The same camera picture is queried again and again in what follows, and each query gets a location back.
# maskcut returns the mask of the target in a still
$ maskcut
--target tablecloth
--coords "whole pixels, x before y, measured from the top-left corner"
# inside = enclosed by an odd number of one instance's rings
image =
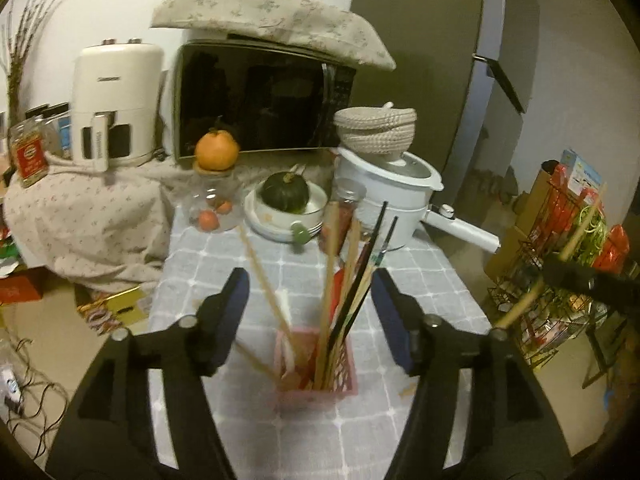
[[[295,326],[318,326],[324,254],[313,240],[301,252],[258,235],[250,240],[272,286],[288,291]],[[383,264],[401,292],[425,312],[455,327],[485,333],[490,324],[442,253],[424,233],[408,247],[386,254]],[[244,256],[238,230],[203,234],[177,212],[170,256],[153,299],[150,330],[163,330],[193,314],[204,297],[219,292],[231,270],[250,272],[250,298],[238,339],[273,363],[276,320]],[[212,378],[203,378],[220,438],[239,479],[382,479],[396,450],[412,398],[400,391],[412,381],[395,365],[367,297],[350,334],[358,395],[329,410],[280,410],[274,386],[232,349]],[[468,420],[470,376],[463,373],[447,465],[460,461]],[[160,372],[150,372],[150,398],[160,460],[176,467],[170,443]]]
[[[151,290],[169,250],[174,205],[191,172],[170,160],[95,173],[47,154],[49,174],[4,197],[12,234],[56,274],[105,292]]]

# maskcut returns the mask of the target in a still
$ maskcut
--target utensil holder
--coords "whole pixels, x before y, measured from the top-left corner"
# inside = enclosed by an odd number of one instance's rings
[[[301,343],[306,354],[311,355],[318,342],[319,331],[312,328],[293,328],[293,335]],[[274,352],[274,364],[276,373],[282,377],[285,372],[284,344],[287,339],[278,330],[276,335],[276,348]],[[345,397],[358,394],[358,380],[353,363],[351,343],[347,338],[340,349],[338,365],[335,369],[334,384],[331,391],[328,390],[283,390],[276,391],[276,402],[281,408],[313,408],[329,409]]]

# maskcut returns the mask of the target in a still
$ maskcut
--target jar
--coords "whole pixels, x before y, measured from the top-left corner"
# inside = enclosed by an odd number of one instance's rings
[[[27,119],[10,131],[10,149],[22,187],[29,187],[49,173],[44,155],[43,123]]]
[[[338,203],[338,245],[336,254],[340,254],[347,232],[351,225],[353,213],[358,208],[358,204],[364,199],[367,189],[360,183],[349,178],[336,178],[331,191],[332,202]],[[327,218],[324,217],[318,245],[323,253],[326,253],[330,226],[327,225]]]
[[[222,232],[242,221],[242,199],[242,185],[233,171],[197,168],[182,208],[196,229],[206,233]]]

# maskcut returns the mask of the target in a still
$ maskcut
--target refrigerator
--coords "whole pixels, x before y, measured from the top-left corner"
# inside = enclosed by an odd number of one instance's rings
[[[410,152],[432,164],[454,204],[470,170],[504,176],[538,50],[537,0],[352,0],[397,63],[358,71],[351,106],[415,108]]]

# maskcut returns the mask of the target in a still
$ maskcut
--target glass jar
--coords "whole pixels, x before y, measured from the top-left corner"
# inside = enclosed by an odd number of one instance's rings
[[[358,204],[362,201],[367,193],[367,189],[360,183],[348,179],[337,178],[334,180],[331,191],[332,202],[338,203],[338,245],[336,247],[336,254],[340,254],[344,241],[347,237],[347,232],[351,225],[351,219],[353,213],[358,208]],[[322,223],[322,229],[318,238],[318,246],[323,253],[326,253],[326,246],[328,244],[328,236],[330,226],[327,225],[327,218],[324,217]]]
[[[196,170],[182,208],[196,229],[222,232],[242,221],[242,199],[242,185],[232,171]]]

